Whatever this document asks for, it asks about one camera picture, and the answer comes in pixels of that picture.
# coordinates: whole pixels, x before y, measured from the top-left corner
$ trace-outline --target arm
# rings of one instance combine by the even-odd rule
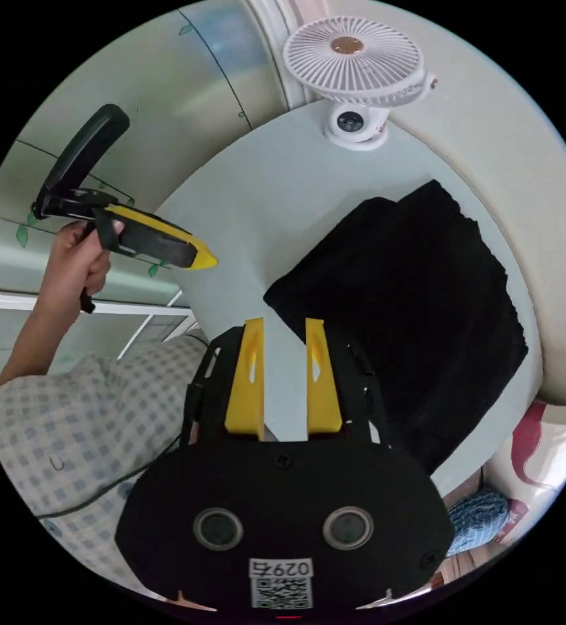
[[[79,295],[98,293],[110,268],[109,252],[101,248],[96,230],[84,241],[86,223],[78,221],[56,235],[40,293],[8,362],[0,373],[0,386],[22,376],[47,374],[66,332],[79,316]],[[123,224],[116,222],[116,231]]]

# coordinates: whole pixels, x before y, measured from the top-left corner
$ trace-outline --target camera lens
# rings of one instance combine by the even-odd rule
[[[194,521],[196,539],[213,551],[227,551],[242,539],[243,528],[235,514],[223,508],[209,508]]]
[[[329,515],[324,524],[324,537],[334,549],[358,549],[372,536],[371,516],[361,508],[339,508]]]
[[[364,126],[363,118],[354,111],[346,111],[337,118],[337,125],[344,132],[358,132]]]

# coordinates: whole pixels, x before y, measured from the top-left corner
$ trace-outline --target wall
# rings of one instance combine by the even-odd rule
[[[287,110],[262,36],[241,0],[206,0],[112,42],[55,89],[0,168],[0,290],[37,293],[53,233],[68,220],[36,221],[31,203],[68,141],[107,102],[118,104],[131,126],[85,185],[149,212],[224,147]],[[182,272],[158,259],[113,255],[112,264],[98,299],[166,305],[180,289]],[[188,304],[179,298],[174,305]],[[0,311],[0,367],[26,316]],[[116,357],[143,320],[82,318],[64,358],[76,360],[91,348]]]

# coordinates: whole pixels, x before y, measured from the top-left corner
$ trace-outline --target qr code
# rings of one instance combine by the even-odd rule
[[[251,579],[252,606],[268,610],[307,610],[313,607],[311,577]]]

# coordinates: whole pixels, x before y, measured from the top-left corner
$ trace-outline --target fan grille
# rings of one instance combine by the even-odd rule
[[[286,42],[286,65],[307,87],[331,95],[385,95],[420,81],[422,52],[406,35],[365,18],[302,26]]]

